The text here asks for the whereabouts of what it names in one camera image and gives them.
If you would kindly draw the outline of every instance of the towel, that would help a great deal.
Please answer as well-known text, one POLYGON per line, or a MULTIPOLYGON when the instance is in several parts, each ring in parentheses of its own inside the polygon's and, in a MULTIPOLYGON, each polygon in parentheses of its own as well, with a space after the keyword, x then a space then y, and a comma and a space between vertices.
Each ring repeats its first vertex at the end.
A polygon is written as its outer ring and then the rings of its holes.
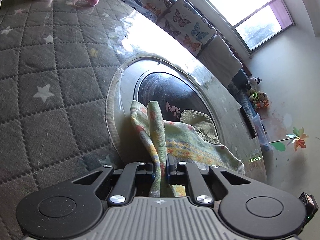
POLYGON ((162 119, 157 101, 150 101, 148 107, 133 101, 131 122, 156 168, 155 181, 149 196, 185 195, 183 187, 170 187, 167 184, 167 153, 172 154, 176 163, 195 163, 203 170, 215 164, 244 175, 243 163, 219 143, 214 123, 206 114, 185 110, 181 113, 181 122, 169 122, 162 119))

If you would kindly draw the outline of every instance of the plastic container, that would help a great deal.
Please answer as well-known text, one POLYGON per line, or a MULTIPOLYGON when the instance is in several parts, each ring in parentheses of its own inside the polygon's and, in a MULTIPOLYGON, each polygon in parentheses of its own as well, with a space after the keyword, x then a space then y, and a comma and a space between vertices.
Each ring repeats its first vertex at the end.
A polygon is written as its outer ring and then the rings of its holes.
POLYGON ((256 129, 260 145, 263 147, 265 147, 265 146, 269 147, 269 142, 268 142, 266 134, 264 133, 264 129, 263 129, 263 126, 261 123, 260 115, 257 114, 254 118, 251 119, 251 121, 256 129))

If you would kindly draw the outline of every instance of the stuffed toy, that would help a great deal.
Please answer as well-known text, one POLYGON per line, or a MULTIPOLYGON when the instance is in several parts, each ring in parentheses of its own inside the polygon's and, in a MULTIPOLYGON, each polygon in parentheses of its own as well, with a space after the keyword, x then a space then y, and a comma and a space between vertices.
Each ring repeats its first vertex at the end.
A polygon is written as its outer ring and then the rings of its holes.
POLYGON ((262 81, 262 79, 258 78, 258 77, 252 77, 249 79, 250 84, 252 85, 259 85, 259 83, 262 81))
POLYGON ((259 101, 268 101, 268 95, 264 92, 258 91, 257 92, 259 101))
POLYGON ((258 96, 258 93, 257 92, 254 92, 251 96, 249 96, 249 100, 250 102, 259 102, 259 96, 258 96))
POLYGON ((250 88, 248 91, 247 91, 247 96, 251 96, 253 93, 255 93, 256 90, 253 89, 253 88, 250 88))
POLYGON ((259 108, 267 107, 268 105, 269 105, 268 101, 261 100, 259 103, 255 103, 253 105, 253 108, 259 109, 259 108))

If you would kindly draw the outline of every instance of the white wall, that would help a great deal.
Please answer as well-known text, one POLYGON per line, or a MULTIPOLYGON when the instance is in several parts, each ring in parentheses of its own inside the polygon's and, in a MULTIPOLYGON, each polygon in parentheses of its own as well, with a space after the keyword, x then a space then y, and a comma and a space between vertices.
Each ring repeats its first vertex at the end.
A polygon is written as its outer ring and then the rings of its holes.
MULTIPOLYGON (((263 79, 259 90, 269 95, 269 109, 261 113, 272 140, 286 138, 293 127, 310 136, 305 149, 286 147, 264 156, 270 185, 299 196, 313 194, 320 203, 320 0, 284 0, 296 26, 261 48, 245 63, 263 79)), ((318 240, 317 214, 300 235, 318 240)))
POLYGON ((313 32, 316 37, 320 36, 320 0, 302 0, 308 12, 313 32))

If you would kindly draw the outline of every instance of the washing machine door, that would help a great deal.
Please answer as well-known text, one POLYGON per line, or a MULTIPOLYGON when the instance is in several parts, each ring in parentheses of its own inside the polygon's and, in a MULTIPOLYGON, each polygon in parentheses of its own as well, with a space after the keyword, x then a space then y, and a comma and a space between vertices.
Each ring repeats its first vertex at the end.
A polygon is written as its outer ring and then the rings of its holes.
POLYGON ((179 122, 186 109, 199 111, 215 120, 196 87, 179 70, 155 58, 144 58, 126 67, 112 82, 106 120, 112 142, 125 163, 150 161, 150 156, 133 129, 130 106, 137 100, 145 106, 158 101, 164 120, 179 122))

